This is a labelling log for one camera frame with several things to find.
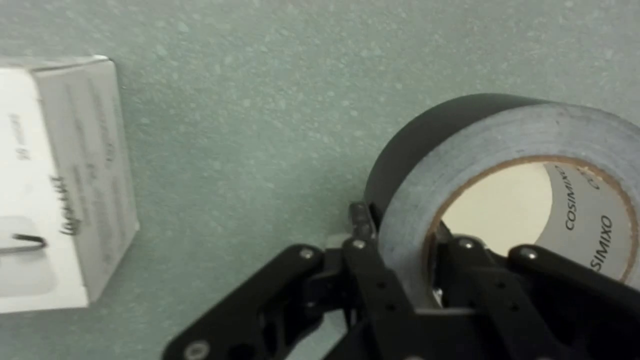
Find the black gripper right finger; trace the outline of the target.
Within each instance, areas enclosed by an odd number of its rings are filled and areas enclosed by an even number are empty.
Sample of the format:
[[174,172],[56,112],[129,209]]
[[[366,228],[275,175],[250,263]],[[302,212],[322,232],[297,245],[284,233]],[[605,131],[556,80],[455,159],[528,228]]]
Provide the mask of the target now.
[[432,235],[432,320],[455,355],[476,360],[640,360],[640,294],[551,250],[505,256],[478,237]]

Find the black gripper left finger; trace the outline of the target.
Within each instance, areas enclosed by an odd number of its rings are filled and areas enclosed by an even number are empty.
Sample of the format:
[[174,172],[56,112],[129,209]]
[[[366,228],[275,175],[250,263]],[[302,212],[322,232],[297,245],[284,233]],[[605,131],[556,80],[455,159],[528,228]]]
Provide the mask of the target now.
[[217,300],[162,350],[162,360],[284,360],[342,312],[346,334],[327,360],[423,360],[420,322],[374,245],[379,223],[350,203],[352,232],[337,248],[293,243]]

